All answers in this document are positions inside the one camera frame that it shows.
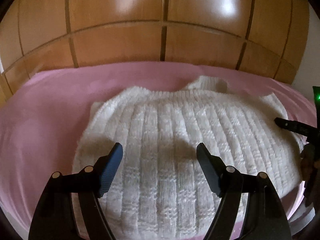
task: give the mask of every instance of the metal pin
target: metal pin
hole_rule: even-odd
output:
[[[235,172],[235,168],[232,166],[227,166],[226,170],[227,170],[227,172],[231,172],[231,173]]]
[[[259,176],[263,179],[266,179],[268,177],[268,175],[265,172],[260,172]]]
[[[56,171],[55,173],[52,174],[53,179],[56,179],[59,176],[60,176],[60,172],[58,172],[58,171]]]
[[[92,167],[92,166],[86,166],[86,167],[84,168],[84,171],[85,171],[85,172],[91,172],[91,171],[93,171],[93,167]]]

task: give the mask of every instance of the wooden headboard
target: wooden headboard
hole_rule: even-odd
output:
[[[0,22],[0,105],[38,71],[124,61],[221,66],[290,84],[308,24],[307,0],[15,0]]]

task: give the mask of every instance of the pink fabric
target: pink fabric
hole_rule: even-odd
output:
[[[36,74],[0,109],[0,201],[26,229],[50,175],[71,173],[90,106],[137,85],[181,89],[199,75],[217,76],[237,93],[274,92],[290,119],[316,125],[314,105],[273,79],[210,66],[134,62]]]

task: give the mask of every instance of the black device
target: black device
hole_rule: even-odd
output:
[[[313,161],[315,162],[320,159],[320,87],[314,86],[313,94],[316,105],[317,128],[302,122],[289,121],[279,117],[275,119],[275,123],[282,129],[306,136],[307,142],[313,144],[315,147],[315,153],[313,156]],[[305,183],[305,190],[303,192],[303,195],[306,197],[306,206],[309,206],[313,202],[310,198],[310,194],[315,184],[316,176],[317,169],[313,168],[310,179]]]
[[[123,156],[116,143],[107,156],[77,174],[51,175],[33,215],[29,240],[82,240],[75,223],[71,193],[78,193],[81,212],[90,240],[116,240],[101,211],[98,198],[107,193]],[[287,217],[268,175],[240,173],[209,153],[203,143],[196,156],[212,192],[221,198],[217,213],[204,240],[228,240],[242,193],[248,194],[244,224],[238,239],[291,240]]]

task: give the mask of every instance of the knitted fabric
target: knitted fabric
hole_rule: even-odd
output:
[[[177,92],[131,87],[98,109],[79,141],[73,172],[93,165],[115,142],[123,145],[111,188],[99,200],[116,239],[206,233],[220,199],[196,159],[200,142],[242,173],[265,171],[280,197],[301,182],[303,139],[275,125],[275,117],[287,118],[277,97],[227,91],[222,80],[202,76]],[[245,207],[243,194],[237,221],[243,220]],[[75,213],[84,235],[76,204]]]

